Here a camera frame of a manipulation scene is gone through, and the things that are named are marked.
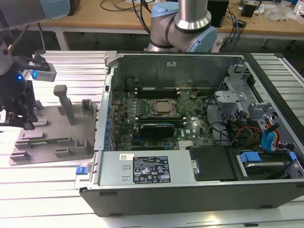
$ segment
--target wire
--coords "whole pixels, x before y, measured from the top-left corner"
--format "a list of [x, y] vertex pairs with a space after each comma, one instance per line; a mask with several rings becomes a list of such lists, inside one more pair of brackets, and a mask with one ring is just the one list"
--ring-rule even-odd
[[24, 36], [24, 33], [28, 30], [29, 27], [30, 27], [30, 25], [27, 25], [27, 26], [23, 29], [23, 31], [21, 32], [21, 34], [19, 35], [19, 37], [15, 40], [15, 42], [14, 42], [12, 45], [9, 46], [10, 50], [11, 50], [11, 48], [14, 48], [14, 47], [21, 41], [21, 39], [22, 39], [23, 36]]
[[129, 7], [129, 8], [122, 8], [122, 9], [108, 9], [108, 8], [105, 8], [105, 7], [103, 7], [103, 3], [105, 2], [106, 0], [103, 0], [101, 3], [100, 3], [100, 7], [102, 8], [102, 9], [104, 9], [104, 10], [106, 10], [106, 11], [110, 11], [110, 12], [121, 12], [121, 11], [126, 11], [126, 10], [131, 10], [131, 9], [133, 9], [133, 6], [132, 7]]
[[42, 46], [43, 46], [43, 49], [42, 49], [42, 50], [37, 50], [37, 53], [45, 54], [45, 53], [46, 53], [46, 45], [45, 45], [45, 43], [44, 43], [42, 28], [41, 28], [40, 23], [37, 23], [37, 25], [38, 25], [38, 27], [39, 27], [39, 32], [40, 32], [41, 41], [42, 41]]
[[235, 17], [235, 15], [233, 13], [231, 13], [229, 7], [227, 9], [228, 9], [227, 13], [230, 16], [225, 15], [225, 17], [230, 19], [230, 21], [232, 23], [232, 30], [231, 30], [231, 33], [228, 36], [228, 38], [225, 39], [224, 44], [220, 48], [220, 51], [222, 49], [224, 49], [227, 45], [233, 44], [233, 47], [230, 50], [230, 52], [231, 52], [234, 49], [234, 47], [236, 46], [237, 42], [240, 40], [240, 36], [243, 33], [244, 29], [242, 28], [242, 30], [240, 30], [240, 27], [238, 26], [237, 18]]
[[[235, 17], [234, 17], [234, 20], [235, 20], [235, 23], [236, 23], [236, 25], [237, 25], [237, 29], [236, 29], [237, 34], [239, 34], [241, 31], [240, 31], [240, 28], [239, 28], [239, 26], [238, 26], [238, 21], [237, 21], [237, 19], [236, 19]], [[236, 46], [238, 40], [239, 40], [239, 39], [237, 38], [236, 41], [234, 42], [234, 44], [233, 44], [233, 46], [232, 46], [230, 52], [234, 49], [234, 47]]]
[[131, 8], [131, 9], [126, 9], [126, 8], [122, 8], [122, 7], [120, 7], [120, 6], [118, 6], [118, 3], [120, 3], [120, 2], [124, 2], [125, 0], [121, 0], [121, 1], [118, 1], [118, 2], [116, 2], [116, 3], [114, 3], [114, 0], [112, 0], [112, 4], [114, 5], [114, 7], [116, 8], [116, 9], [118, 9], [119, 11], [133, 11], [133, 7]]
[[141, 16], [138, 15], [138, 13], [136, 11], [136, 6], [135, 6], [135, 3], [134, 3], [134, 0], [132, 0], [132, 4], [133, 4], [134, 13], [136, 14], [138, 22], [142, 25], [144, 30], [146, 30], [146, 32], [150, 34], [151, 32], [150, 32], [149, 28], [146, 26], [143, 19], [141, 18]]
[[141, 12], [140, 12], [140, 14], [141, 14], [141, 18], [142, 18], [142, 22], [143, 22], [143, 25], [147, 28], [147, 30], [149, 31], [148, 33], [151, 33], [150, 32], [150, 30], [148, 29], [148, 26], [146, 25], [146, 23], [144, 22], [144, 19], [143, 19], [143, 2], [146, 2], [146, 0], [141, 0]]

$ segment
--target black box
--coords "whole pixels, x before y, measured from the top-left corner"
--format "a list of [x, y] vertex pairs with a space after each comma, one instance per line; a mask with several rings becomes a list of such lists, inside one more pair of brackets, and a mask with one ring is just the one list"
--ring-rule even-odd
[[73, 16], [80, 5], [80, 0], [70, 0], [71, 9], [68, 16]]
[[252, 4], [245, 3], [241, 12], [243, 17], [252, 17], [254, 11], [256, 10], [257, 6]]
[[229, 0], [208, 0], [207, 9], [211, 13], [211, 25], [222, 27], [224, 16], [227, 11]]

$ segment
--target blue latch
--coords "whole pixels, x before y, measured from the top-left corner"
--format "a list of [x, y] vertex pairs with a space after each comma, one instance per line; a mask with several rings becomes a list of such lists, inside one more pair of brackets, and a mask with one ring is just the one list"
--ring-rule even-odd
[[293, 160], [293, 162], [295, 162], [297, 160], [295, 152], [290, 151], [289, 152], [289, 156], [290, 156], [291, 160]]
[[76, 175], [87, 175], [87, 167], [82, 167], [82, 166], [77, 167]]
[[271, 144], [274, 139], [275, 134], [273, 132], [268, 132], [268, 130], [264, 130], [262, 135], [262, 147], [266, 149], [269, 153], [273, 153], [271, 149]]
[[242, 162], [260, 162], [261, 158], [260, 155], [258, 155], [258, 152], [244, 152], [240, 155], [240, 158]]

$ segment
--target black cable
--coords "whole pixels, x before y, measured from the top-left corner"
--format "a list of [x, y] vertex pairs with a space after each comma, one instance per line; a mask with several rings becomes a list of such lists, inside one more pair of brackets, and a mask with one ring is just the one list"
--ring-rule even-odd
[[112, 4], [114, 5], [114, 7], [116, 9], [118, 9], [119, 11], [133, 11], [133, 6], [131, 7], [131, 9], [126, 9], [126, 8], [123, 8], [123, 7], [120, 7], [118, 6], [119, 3], [121, 2], [125, 2], [125, 0], [121, 0], [121, 1], [118, 1], [116, 3], [114, 3], [114, 0], [112, 0]]
[[44, 38], [43, 38], [43, 34], [42, 34], [42, 28], [41, 28], [41, 25], [40, 23], [37, 23], [38, 25], [38, 28], [39, 28], [39, 32], [40, 32], [40, 36], [41, 36], [41, 41], [42, 41], [42, 46], [43, 46], [43, 49], [42, 50], [37, 50], [37, 53], [40, 53], [40, 54], [45, 54], [46, 52], [46, 45], [44, 43]]
[[141, 2], [143, 3], [143, 6], [148, 10], [148, 12], [151, 13], [151, 10], [149, 9], [149, 6], [148, 6], [149, 2], [146, 2], [146, 0], [141, 0]]
[[24, 36], [24, 33], [28, 30], [29, 27], [30, 27], [30, 25], [27, 25], [27, 26], [23, 29], [23, 31], [21, 32], [21, 34], [19, 35], [19, 37], [15, 40], [14, 43], [12, 43], [11, 46], [15, 47], [15, 46], [21, 41], [21, 39], [22, 39], [23, 36]]
[[118, 10], [116, 10], [116, 9], [107, 9], [107, 8], [105, 8], [105, 7], [103, 7], [102, 6], [102, 4], [105, 2], [106, 0], [103, 0], [101, 3], [100, 3], [100, 7], [102, 8], [102, 9], [104, 9], [104, 10], [106, 10], [106, 11], [110, 11], [110, 12], [121, 12], [121, 11], [126, 11], [126, 10], [131, 10], [131, 9], [133, 9], [133, 6], [132, 7], [129, 7], [129, 8], [124, 8], [124, 9], [118, 9]]
[[236, 27], [236, 25], [235, 25], [235, 21], [232, 19], [232, 18], [235, 18], [236, 19], [236, 16], [231, 12], [231, 10], [230, 10], [230, 8], [228, 7], [227, 8], [228, 9], [228, 11], [227, 11], [227, 13], [228, 14], [230, 14], [230, 17], [229, 17], [229, 19], [231, 20], [231, 23], [232, 23], [232, 30], [231, 30], [231, 33], [230, 33], [230, 35], [229, 35], [229, 37], [227, 38], [227, 39], [225, 39], [225, 41], [224, 41], [224, 44], [222, 45], [222, 47], [220, 48], [220, 51], [222, 50], [222, 49], [225, 49], [228, 45], [230, 45], [230, 44], [236, 44], [239, 40], [240, 40], [240, 36], [241, 36], [241, 34], [243, 33], [243, 30], [244, 30], [244, 28], [242, 28], [242, 30], [240, 30], [239, 32], [239, 35], [236, 37], [236, 39], [234, 40], [234, 36], [235, 36], [235, 34], [236, 34], [236, 32], [237, 32], [237, 27]]
[[150, 30], [148, 29], [148, 26], [146, 25], [146, 23], [144, 22], [144, 19], [143, 19], [143, 11], [142, 11], [142, 10], [143, 10], [143, 2], [146, 2], [146, 0], [141, 0], [141, 8], [140, 8], [140, 9], [141, 9], [141, 13], [140, 13], [140, 14], [141, 14], [142, 22], [143, 22], [143, 25], [144, 25], [144, 26], [147, 28], [147, 30], [149, 31], [148, 33], [151, 33]]
[[134, 0], [132, 0], [132, 4], [133, 4], [134, 13], [136, 14], [138, 22], [142, 25], [144, 30], [146, 30], [146, 32], [150, 34], [151, 32], [150, 32], [149, 28], [144, 24], [143, 19], [138, 15], [138, 13], [136, 11]]

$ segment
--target table leg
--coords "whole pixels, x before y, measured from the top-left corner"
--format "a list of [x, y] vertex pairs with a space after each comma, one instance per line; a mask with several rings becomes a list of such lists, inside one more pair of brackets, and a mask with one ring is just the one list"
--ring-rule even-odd
[[66, 37], [64, 30], [62, 28], [58, 27], [58, 28], [56, 28], [55, 33], [57, 36], [57, 40], [58, 40], [60, 49], [62, 51], [69, 51], [70, 47], [68, 45], [67, 37]]
[[222, 33], [222, 32], [218, 33], [217, 39], [211, 48], [211, 52], [219, 52], [225, 37], [226, 37], [226, 33]]
[[264, 39], [263, 43], [262, 43], [262, 48], [266, 48], [266, 46], [268, 45], [270, 39]]

